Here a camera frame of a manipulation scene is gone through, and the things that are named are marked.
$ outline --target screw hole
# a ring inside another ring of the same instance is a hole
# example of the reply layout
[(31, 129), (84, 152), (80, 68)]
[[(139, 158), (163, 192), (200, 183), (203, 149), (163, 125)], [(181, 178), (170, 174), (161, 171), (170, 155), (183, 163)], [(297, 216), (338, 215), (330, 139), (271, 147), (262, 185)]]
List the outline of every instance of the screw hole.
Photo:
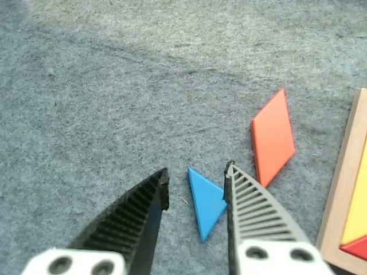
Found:
[(268, 253), (259, 247), (250, 247), (246, 251), (246, 256), (253, 259), (263, 260), (268, 258)]
[(296, 261), (311, 262), (314, 260), (312, 255), (303, 249), (294, 249), (291, 251), (291, 258)]
[(69, 257), (61, 257), (61, 258), (54, 260), (51, 263), (48, 270), (50, 271), (51, 274), (55, 274), (55, 275), (63, 274), (69, 270), (71, 263), (72, 261)]
[(110, 275), (112, 271), (114, 271), (114, 264), (110, 261), (103, 261), (93, 268), (92, 275)]

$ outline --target wooden puzzle board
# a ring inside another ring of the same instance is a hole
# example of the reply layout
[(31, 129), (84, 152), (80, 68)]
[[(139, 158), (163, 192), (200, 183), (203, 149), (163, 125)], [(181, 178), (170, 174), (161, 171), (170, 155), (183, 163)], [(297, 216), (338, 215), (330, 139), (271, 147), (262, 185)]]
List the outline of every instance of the wooden puzzle board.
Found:
[(353, 196), (366, 133), (367, 89), (361, 89), (356, 94), (350, 111), (316, 244), (325, 261), (357, 275), (367, 275), (367, 261), (343, 252), (339, 247)]

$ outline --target yellow tangram piece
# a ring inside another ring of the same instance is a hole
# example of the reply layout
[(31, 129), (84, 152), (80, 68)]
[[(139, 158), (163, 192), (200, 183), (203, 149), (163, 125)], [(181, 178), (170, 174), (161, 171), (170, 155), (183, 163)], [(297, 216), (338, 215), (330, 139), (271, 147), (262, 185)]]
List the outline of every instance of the yellow tangram piece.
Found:
[(362, 152), (356, 185), (345, 223), (341, 245), (367, 235), (367, 139)]

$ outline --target gray carpet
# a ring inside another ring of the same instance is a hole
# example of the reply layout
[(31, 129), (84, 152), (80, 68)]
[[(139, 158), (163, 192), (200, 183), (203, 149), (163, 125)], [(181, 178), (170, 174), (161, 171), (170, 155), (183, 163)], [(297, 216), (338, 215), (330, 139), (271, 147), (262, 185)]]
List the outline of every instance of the gray carpet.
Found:
[(364, 0), (0, 0), (0, 273), (166, 166), (152, 274), (226, 274), (226, 217), (201, 244), (186, 168), (255, 175), (251, 118), (281, 86), (296, 154), (269, 190), (314, 242), (366, 25)]

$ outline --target blue triangle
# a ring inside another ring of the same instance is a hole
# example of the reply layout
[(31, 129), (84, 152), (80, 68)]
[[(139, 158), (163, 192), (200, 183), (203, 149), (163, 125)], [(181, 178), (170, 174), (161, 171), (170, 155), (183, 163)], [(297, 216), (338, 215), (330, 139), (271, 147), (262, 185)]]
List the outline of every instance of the blue triangle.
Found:
[(223, 189), (188, 167), (200, 240), (204, 242), (225, 210)]

